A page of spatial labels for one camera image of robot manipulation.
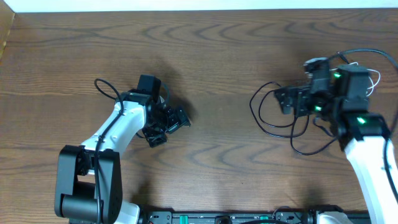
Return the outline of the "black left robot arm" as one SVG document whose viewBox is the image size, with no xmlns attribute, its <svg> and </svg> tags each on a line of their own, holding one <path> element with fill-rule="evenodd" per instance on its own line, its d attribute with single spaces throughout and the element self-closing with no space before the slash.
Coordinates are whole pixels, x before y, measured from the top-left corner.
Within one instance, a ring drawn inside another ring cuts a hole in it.
<svg viewBox="0 0 398 224">
<path fill-rule="evenodd" d="M 121 157 L 134 136 L 150 147 L 189 126 L 185 110 L 160 95 L 164 84 L 141 75 L 136 88 L 117 92 L 108 119 L 78 146 L 66 145 L 57 165 L 54 211 L 70 223 L 147 223 L 140 206 L 123 200 Z"/>
</svg>

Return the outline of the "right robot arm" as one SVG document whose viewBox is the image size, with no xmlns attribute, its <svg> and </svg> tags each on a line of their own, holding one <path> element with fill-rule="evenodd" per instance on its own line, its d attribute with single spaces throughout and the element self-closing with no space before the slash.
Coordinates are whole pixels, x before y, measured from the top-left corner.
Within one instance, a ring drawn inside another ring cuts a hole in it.
<svg viewBox="0 0 398 224">
<path fill-rule="evenodd" d="M 360 184 L 371 223 L 397 223 L 397 164 L 392 129 L 369 112 L 370 69 L 357 64 L 311 66 L 311 82 L 275 90 L 284 114 L 315 114 L 330 123 Z"/>
</svg>

